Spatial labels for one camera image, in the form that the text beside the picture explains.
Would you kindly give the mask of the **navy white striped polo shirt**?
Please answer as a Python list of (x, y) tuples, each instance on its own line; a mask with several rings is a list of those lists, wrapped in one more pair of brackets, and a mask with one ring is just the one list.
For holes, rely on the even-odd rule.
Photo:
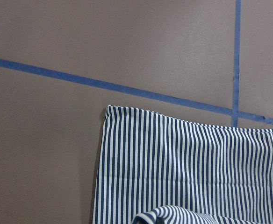
[(273, 129), (106, 108), (95, 224), (273, 224)]

